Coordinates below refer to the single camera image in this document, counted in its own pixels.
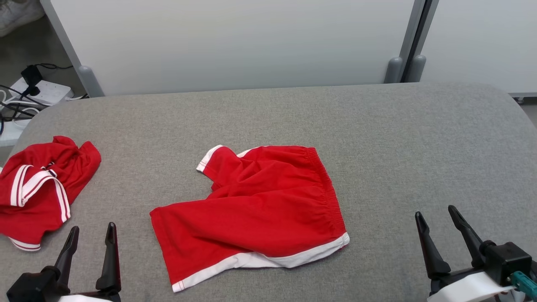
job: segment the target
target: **elastic waistband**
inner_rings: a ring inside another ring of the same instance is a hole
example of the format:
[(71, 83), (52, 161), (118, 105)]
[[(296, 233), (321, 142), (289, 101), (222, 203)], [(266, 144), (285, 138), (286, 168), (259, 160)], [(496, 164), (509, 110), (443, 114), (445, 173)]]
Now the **elastic waistband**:
[(332, 180), (330, 179), (330, 176), (328, 176), (328, 173), (326, 172), (326, 169), (321, 162), (319, 155), (317, 154), (317, 150), (311, 147), (306, 148), (306, 152), (317, 174), (319, 174), (321, 177), (321, 182), (324, 186), (324, 191), (326, 192), (326, 200), (328, 202), (330, 211), (332, 212), (334, 225), (336, 226), (336, 230), (339, 232), (339, 235), (341, 235), (346, 232), (345, 222), (343, 222), (343, 216), (341, 215), (339, 202), (336, 197), (336, 191), (332, 185)]

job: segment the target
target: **power strip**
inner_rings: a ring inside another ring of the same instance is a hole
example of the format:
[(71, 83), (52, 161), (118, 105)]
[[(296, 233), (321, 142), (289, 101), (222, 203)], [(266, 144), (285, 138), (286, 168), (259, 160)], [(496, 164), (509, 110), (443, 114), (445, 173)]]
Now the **power strip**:
[[(72, 98), (73, 95), (75, 95), (70, 87), (43, 81), (43, 80), (41, 80), (35, 86), (39, 88), (39, 94), (36, 96), (29, 96), (29, 97), (46, 105), (57, 104), (58, 102), (62, 100), (68, 100), (69, 98)], [(28, 88), (28, 84), (26, 84), (23, 78), (20, 78), (18, 81), (15, 82), (15, 84), (11, 86), (11, 88), (19, 92), (24, 92)], [(19, 94), (11, 90), (10, 90), (10, 93), (11, 93), (11, 96), (14, 96), (14, 97), (20, 96)]]

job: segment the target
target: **gray panel leg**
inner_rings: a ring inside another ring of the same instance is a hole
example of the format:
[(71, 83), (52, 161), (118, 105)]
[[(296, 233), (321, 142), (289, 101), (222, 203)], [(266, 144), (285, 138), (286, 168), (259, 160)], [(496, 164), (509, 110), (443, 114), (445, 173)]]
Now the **gray panel leg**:
[(422, 54), (417, 55), (412, 59), (406, 82), (419, 82), (422, 78), (425, 61), (427, 61), (427, 58)]
[(537, 97), (537, 92), (509, 92), (509, 95), (513, 98)]
[(401, 68), (397, 83), (400, 82), (403, 77), (404, 66), (408, 65), (407, 61), (409, 61), (415, 54), (415, 52), (412, 51), (412, 44), (416, 38), (416, 34), (419, 34), (419, 20), (422, 16), (426, 1), (428, 0), (414, 0), (414, 5), (412, 6), (412, 11), (410, 12), (410, 18), (408, 20), (407, 32), (405, 32), (401, 52), (399, 52), (399, 57), (403, 59), (403, 68)]
[(384, 84), (398, 83), (399, 74), (403, 68), (403, 59), (400, 57), (393, 57), (388, 62), (388, 69), (386, 69), (386, 76), (384, 77)]
[(93, 70), (88, 66), (80, 66), (78, 68), (78, 73), (80, 74), (80, 80), (86, 88), (86, 92), (90, 97), (104, 97), (103, 90), (101, 89), (99, 82), (93, 74)]

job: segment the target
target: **red shorts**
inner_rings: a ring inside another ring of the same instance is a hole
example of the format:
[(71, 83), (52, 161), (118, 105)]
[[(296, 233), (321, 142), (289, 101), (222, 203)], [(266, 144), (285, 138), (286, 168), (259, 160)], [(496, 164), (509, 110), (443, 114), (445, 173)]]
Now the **red shorts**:
[(197, 170), (207, 199), (158, 207), (151, 222), (174, 292), (231, 268), (292, 268), (349, 243), (315, 148), (212, 148)]

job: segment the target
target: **black power adapter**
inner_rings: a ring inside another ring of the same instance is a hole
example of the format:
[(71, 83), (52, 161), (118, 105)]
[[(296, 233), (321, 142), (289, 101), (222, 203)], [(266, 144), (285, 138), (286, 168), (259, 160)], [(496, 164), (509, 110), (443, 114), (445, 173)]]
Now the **black power adapter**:
[(28, 84), (28, 88), (23, 92), (23, 96), (31, 95), (36, 96), (39, 94), (39, 88), (36, 87), (37, 83), (43, 80), (43, 76), (35, 65), (28, 65), (21, 73), (24, 81)]

